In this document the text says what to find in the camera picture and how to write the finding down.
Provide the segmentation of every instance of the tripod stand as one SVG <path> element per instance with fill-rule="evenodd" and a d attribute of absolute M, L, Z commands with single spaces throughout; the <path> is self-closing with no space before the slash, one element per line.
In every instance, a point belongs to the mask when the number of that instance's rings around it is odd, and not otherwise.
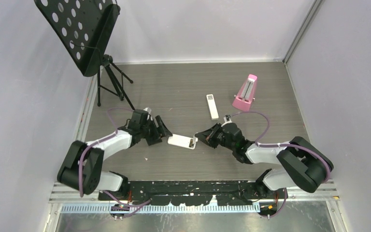
<path fill-rule="evenodd" d="M 128 98 L 126 92 L 123 89 L 123 85 L 122 85 L 123 84 L 123 76 L 131 84 L 133 84 L 133 81 L 123 71 L 121 71 L 121 69 L 119 69 L 115 64 L 113 64 L 113 58 L 110 55 L 107 55 L 107 54 L 103 55 L 103 60 L 101 61 L 101 65 L 106 70 L 107 75 L 109 76 L 110 81 L 112 82 L 113 87 L 116 90 L 116 93 L 109 90 L 108 88 L 106 88 L 106 87 L 104 87 L 100 84 L 100 70 L 99 70 L 99 72 L 97 73 L 97 106 L 101 106 L 101 103 L 100 103 L 100 88 L 103 88 L 104 90 L 107 90 L 108 92 L 118 96 L 121 101 L 126 97 L 128 104 L 134 110 L 133 104 L 131 103 L 130 99 Z M 112 69 L 110 68 L 110 65 L 112 65 L 121 74 L 122 84 L 119 83 L 118 79 L 116 78 L 115 74 L 113 73 Z"/>
<path fill-rule="evenodd" d="M 76 2 L 35 0 L 35 4 L 52 26 L 83 76 L 91 77 L 97 73 L 97 105 L 101 106 L 100 89 L 102 88 L 118 96 L 120 100 L 126 98 L 134 110 L 133 104 L 123 90 L 123 77 L 130 83 L 133 81 L 113 64 L 110 55 L 104 53 L 117 17 L 120 15 L 120 7 L 113 4 L 112 0 Z M 121 84 L 110 65 L 120 72 Z M 100 84 L 100 66 L 106 70 L 116 92 Z"/>

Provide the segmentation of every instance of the tripod leg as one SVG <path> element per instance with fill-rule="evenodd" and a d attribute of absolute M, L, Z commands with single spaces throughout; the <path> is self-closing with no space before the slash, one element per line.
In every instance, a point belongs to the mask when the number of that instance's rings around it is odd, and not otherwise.
<path fill-rule="evenodd" d="M 112 84 L 113 84 L 114 88 L 116 89 L 116 91 L 118 91 L 118 94 L 120 94 L 120 91 L 119 91 L 119 89 L 120 89 L 121 92 L 122 92 L 122 94 L 123 94 L 123 96 L 127 99 L 127 102 L 130 105 L 130 107 L 132 108 L 132 110 L 135 110 L 133 104 L 131 103 L 131 101 L 128 98 L 126 92 L 124 91 L 124 89 L 120 85 L 119 81 L 117 80 L 117 78 L 114 75 L 114 73 L 113 73 L 112 69 L 110 68 L 110 66 L 105 66 L 104 68 L 106 69 L 106 72 L 109 75 L 110 80 L 112 81 Z"/>
<path fill-rule="evenodd" d="M 123 75 L 121 77 L 121 80 L 122 80 L 122 89 L 124 89 Z"/>
<path fill-rule="evenodd" d="M 110 69 L 110 66 L 104 66 L 104 69 L 106 70 L 107 75 L 109 76 L 110 81 L 112 82 L 113 87 L 114 87 L 114 89 L 116 90 L 116 94 L 119 96 L 120 100 L 123 100 L 123 99 L 121 98 L 121 97 L 122 97 L 122 94 L 121 94 L 121 92 L 120 92 L 119 85 L 117 84 L 117 78 L 116 78 L 116 76 L 114 75 L 113 71 Z"/>
<path fill-rule="evenodd" d="M 120 68 L 118 68 L 115 64 L 113 63 L 110 63 L 115 69 L 117 69 L 119 71 L 119 73 L 122 74 L 122 76 L 124 76 L 129 82 L 130 84 L 133 84 L 133 80 L 131 80 L 123 71 L 121 71 Z"/>
<path fill-rule="evenodd" d="M 97 72 L 97 106 L 101 106 L 100 103 L 100 68 Z"/>

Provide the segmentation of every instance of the gray tabletop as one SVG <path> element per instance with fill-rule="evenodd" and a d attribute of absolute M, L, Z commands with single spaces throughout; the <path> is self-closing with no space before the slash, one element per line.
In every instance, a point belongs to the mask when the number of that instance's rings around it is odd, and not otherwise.
<path fill-rule="evenodd" d="M 286 69 L 281 62 L 271 63 L 198 63 L 198 64 L 144 64 L 119 65 L 134 84 L 124 81 L 124 89 L 134 106 L 151 107 L 152 115 L 160 115 L 168 129 L 175 134 L 192 137 L 216 122 L 222 123 L 225 114 L 238 112 L 231 106 L 234 95 L 249 74 L 258 76 L 255 102 L 251 110 L 266 114 L 271 128 L 261 139 L 264 143 L 289 141 L 294 136 L 307 138 L 298 111 L 294 92 Z M 104 72 L 104 86 L 113 86 Z M 212 121 L 206 95 L 213 94 L 220 119 Z M 94 140 L 113 132 L 106 116 L 112 107 L 129 108 L 126 101 L 106 91 L 101 92 L 101 107 L 94 105 L 86 140 Z M 130 112 L 115 111 L 113 118 L 124 125 Z M 262 116 L 244 114 L 233 118 L 243 134 L 256 139 L 265 129 Z M 270 164 L 241 164 L 226 148 L 210 148 L 198 142 L 195 150 L 162 143 L 147 146 L 141 141 L 123 150 L 103 165 L 105 171 L 114 171 L 131 180 L 236 180 L 256 179 Z"/>

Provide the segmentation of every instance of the gray wall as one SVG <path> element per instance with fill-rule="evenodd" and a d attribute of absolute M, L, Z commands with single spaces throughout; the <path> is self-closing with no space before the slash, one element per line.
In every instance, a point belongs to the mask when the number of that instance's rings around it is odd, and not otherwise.
<path fill-rule="evenodd" d="M 116 62 L 282 59 L 313 1 L 118 0 Z"/>
<path fill-rule="evenodd" d="M 0 0 L 0 232 L 38 232 L 86 99 L 32 0 Z"/>
<path fill-rule="evenodd" d="M 371 1 L 325 1 L 288 68 L 352 231 L 371 231 Z"/>

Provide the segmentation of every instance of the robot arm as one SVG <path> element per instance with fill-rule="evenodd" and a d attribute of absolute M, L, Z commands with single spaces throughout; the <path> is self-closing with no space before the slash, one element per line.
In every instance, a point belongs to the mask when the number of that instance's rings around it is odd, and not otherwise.
<path fill-rule="evenodd" d="M 273 163 L 282 165 L 282 169 L 267 170 L 256 181 L 267 190 L 298 186 L 307 192 L 315 192 L 323 183 L 327 171 L 322 162 L 311 154 L 293 147 L 261 147 L 244 138 L 237 125 L 227 118 L 223 125 L 217 123 L 210 129 L 195 136 L 206 145 L 216 148 L 224 146 L 232 151 L 241 163 Z M 295 137 L 284 144 L 298 145 L 319 155 L 333 169 L 332 162 L 302 137 Z"/>
<path fill-rule="evenodd" d="M 83 163 L 83 193 L 90 194 L 95 190 L 110 190 L 126 192 L 128 188 L 127 177 L 113 173 L 102 172 L 103 161 L 113 154 L 128 149 L 141 139 L 146 139 L 148 145 L 161 143 L 161 138 L 172 136 L 160 116 L 156 116 L 156 123 L 146 110 L 134 110 L 128 123 L 101 139 L 90 142 L 75 141 L 57 174 L 57 180 L 73 189 L 79 189 L 79 159 L 84 150 L 92 146 Z"/>

